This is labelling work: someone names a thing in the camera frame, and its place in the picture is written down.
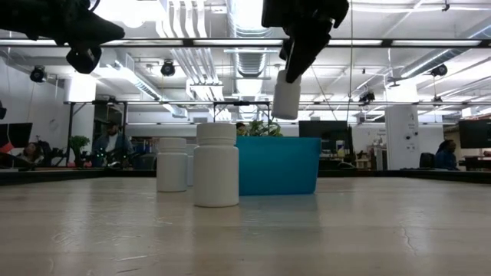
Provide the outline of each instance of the blue container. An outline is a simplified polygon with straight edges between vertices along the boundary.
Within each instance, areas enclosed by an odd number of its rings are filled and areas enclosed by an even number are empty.
[[[321,139],[237,137],[241,196],[312,194]]]

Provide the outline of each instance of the white column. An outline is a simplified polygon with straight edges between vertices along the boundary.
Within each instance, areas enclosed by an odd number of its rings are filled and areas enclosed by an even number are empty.
[[[65,80],[65,101],[80,102],[95,100],[96,80],[91,75],[76,74],[72,78]],[[81,105],[76,105],[74,111],[78,110]],[[91,151],[92,136],[94,134],[94,105],[87,104],[82,107],[74,116],[71,128],[72,136],[85,136],[91,142],[84,150]]]
[[[387,107],[385,117],[388,169],[418,168],[420,140],[417,107],[414,105]]]

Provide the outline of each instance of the fluorescent light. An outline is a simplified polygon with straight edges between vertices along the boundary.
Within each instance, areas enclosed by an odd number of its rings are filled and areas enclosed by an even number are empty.
[[[230,46],[230,45],[241,45],[245,46],[257,46],[257,45],[270,45],[270,46],[281,46],[283,45],[282,39],[248,39],[248,38],[237,38],[237,39],[196,39],[194,41],[196,46]]]
[[[0,47],[4,45],[9,46],[56,46],[56,42],[51,39],[40,39],[32,41],[30,39],[0,39]]]
[[[241,54],[241,53],[246,53],[246,54],[277,54],[279,53],[279,50],[271,50],[271,49],[225,49],[223,50],[224,53],[226,54]]]
[[[393,46],[477,46],[479,40],[395,40]]]
[[[157,105],[160,104],[157,101],[147,102],[147,101],[136,101],[136,102],[128,102],[129,105]]]
[[[182,46],[183,41],[180,39],[120,39],[102,44],[103,46],[111,47],[152,47],[159,46]]]
[[[364,40],[364,39],[354,39],[353,40],[353,45],[354,46],[375,46],[375,45],[380,45],[382,44],[382,40]],[[329,41],[330,46],[350,46],[351,45],[351,39],[334,39]]]
[[[164,103],[169,104],[182,104],[182,105],[212,105],[212,101],[174,101],[174,100],[165,100]]]
[[[158,123],[127,123],[128,126],[155,126]]]

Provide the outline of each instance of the desk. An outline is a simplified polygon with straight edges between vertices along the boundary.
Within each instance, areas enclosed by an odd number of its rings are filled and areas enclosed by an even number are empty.
[[[488,186],[320,179],[315,195],[247,196],[238,206],[206,209],[193,206],[192,189],[156,193],[155,185],[111,178],[0,187],[2,274],[491,271]]]
[[[487,156],[464,156],[465,160],[459,161],[459,166],[465,166],[467,171],[479,169],[491,169],[491,157]]]

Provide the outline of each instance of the green plant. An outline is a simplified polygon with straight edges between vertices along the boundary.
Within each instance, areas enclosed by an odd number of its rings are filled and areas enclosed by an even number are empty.
[[[253,120],[245,129],[238,129],[238,136],[283,136],[282,128],[278,123],[269,121],[269,125],[262,120]]]
[[[91,140],[85,136],[72,136],[70,137],[70,148],[72,148],[73,151],[80,152],[80,150],[90,142]]]
[[[84,163],[81,160],[81,150],[84,146],[88,145],[91,141],[85,136],[72,136],[68,140],[69,147],[72,148],[75,155],[75,166],[81,168]]]

